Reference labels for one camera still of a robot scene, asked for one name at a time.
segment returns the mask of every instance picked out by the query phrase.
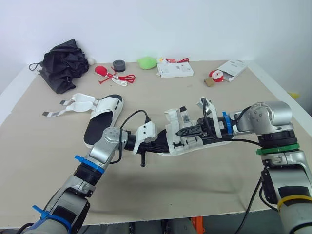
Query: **green toy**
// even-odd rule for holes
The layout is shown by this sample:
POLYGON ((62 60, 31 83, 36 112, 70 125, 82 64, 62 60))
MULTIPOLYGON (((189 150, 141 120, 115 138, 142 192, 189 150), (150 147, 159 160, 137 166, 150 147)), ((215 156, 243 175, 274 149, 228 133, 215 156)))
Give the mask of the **green toy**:
POLYGON ((153 67, 156 67, 156 65, 157 65, 156 58, 153 58, 150 56, 139 58, 137 60, 137 62, 139 64, 140 68, 142 68, 143 70, 152 69, 153 67))

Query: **blue ring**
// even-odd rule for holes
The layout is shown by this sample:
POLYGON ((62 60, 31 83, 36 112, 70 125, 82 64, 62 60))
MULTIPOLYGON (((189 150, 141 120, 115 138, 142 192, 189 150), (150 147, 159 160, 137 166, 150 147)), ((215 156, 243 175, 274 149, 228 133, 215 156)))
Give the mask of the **blue ring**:
POLYGON ((80 157, 80 156, 76 155, 76 156, 75 156, 75 159, 77 159, 79 162, 82 162, 82 163, 84 163, 84 164, 87 164, 88 166, 90 166, 90 167, 92 167, 92 168, 98 170, 98 171, 101 172, 101 173, 104 173, 104 171, 105 171, 103 168, 101 168, 100 166, 96 165, 95 163, 93 163, 93 162, 91 162, 91 161, 85 159, 84 157, 80 157))
POLYGON ((227 128, 228 128, 228 133, 229 133, 229 134, 232 134, 232 133, 233 133, 233 130, 232 130, 232 125, 231 125, 230 117, 229 117, 229 115, 226 114, 225 111, 223 111, 222 114, 223 114, 223 117, 225 118, 226 126, 227 126, 227 128))
POLYGON ((66 226, 69 234, 72 232, 72 226, 66 219, 59 217, 57 215, 54 215, 54 214, 49 214, 48 211, 44 211, 43 209, 39 208, 36 205, 33 205, 33 208, 36 211, 38 211, 39 213, 41 213, 41 217, 40 217, 41 222, 39 224, 35 225, 34 227, 32 227, 31 229, 35 229, 36 227, 38 227, 41 223, 43 223, 43 220, 45 220, 45 219, 53 219, 55 221, 58 221, 58 222, 64 224, 66 226))

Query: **white packaging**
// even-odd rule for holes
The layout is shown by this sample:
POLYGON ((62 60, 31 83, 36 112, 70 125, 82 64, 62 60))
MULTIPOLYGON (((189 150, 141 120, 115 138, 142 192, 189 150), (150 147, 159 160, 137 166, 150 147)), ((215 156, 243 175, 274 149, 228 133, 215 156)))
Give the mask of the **white packaging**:
POLYGON ((226 81, 233 81, 239 74, 241 74, 245 69, 247 65, 239 60, 229 60, 220 67, 218 67, 217 70, 220 70, 223 72, 223 77, 226 81))
POLYGON ((158 72, 161 78, 191 77, 194 71, 188 62, 158 63, 158 72))

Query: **table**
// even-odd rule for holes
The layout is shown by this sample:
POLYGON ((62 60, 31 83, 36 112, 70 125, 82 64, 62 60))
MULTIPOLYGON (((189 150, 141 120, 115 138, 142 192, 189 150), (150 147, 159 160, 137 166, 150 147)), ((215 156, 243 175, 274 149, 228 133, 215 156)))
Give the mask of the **table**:
MULTIPOLYGON (((137 77, 127 87, 112 81, 99 85, 100 77, 94 73, 96 64, 74 80, 76 89, 62 95, 55 94, 41 77, 36 77, 0 127, 0 227, 37 221, 39 213, 32 205, 43 208, 79 165, 74 156, 88 152, 83 134, 90 113, 46 118, 41 115, 43 111, 61 110, 59 102, 75 93, 96 98, 120 94, 124 108, 116 126, 133 111, 144 109, 162 130, 167 124, 163 112, 171 108, 186 106, 192 119, 202 117, 195 105, 201 96, 213 101, 219 116, 222 111, 242 110, 258 101, 277 99, 249 69, 231 83, 207 87, 203 79, 222 63, 191 62, 193 77, 166 79, 156 76, 156 68, 144 71, 136 63, 127 63, 122 74, 137 77)), ((143 122, 144 115, 138 114, 124 129, 135 131, 143 122)), ((292 122, 300 149, 305 151, 312 168, 311 137, 296 119, 292 122)), ((257 140, 254 135, 241 138, 257 140)), ((182 156, 147 153, 145 168, 140 167, 140 155, 124 151, 122 161, 111 165, 97 183, 84 224, 243 212, 262 170, 256 149, 255 145, 233 142, 182 156)), ((255 199, 252 210, 266 208, 255 199)))

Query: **orange stand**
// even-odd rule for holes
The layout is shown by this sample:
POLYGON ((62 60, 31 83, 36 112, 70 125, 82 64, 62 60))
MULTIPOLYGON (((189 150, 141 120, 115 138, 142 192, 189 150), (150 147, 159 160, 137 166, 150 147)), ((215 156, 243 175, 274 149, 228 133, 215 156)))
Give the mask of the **orange stand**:
POLYGON ((191 221, 197 234, 203 234, 204 232, 206 232, 203 228, 203 217, 193 217, 191 218, 191 221))

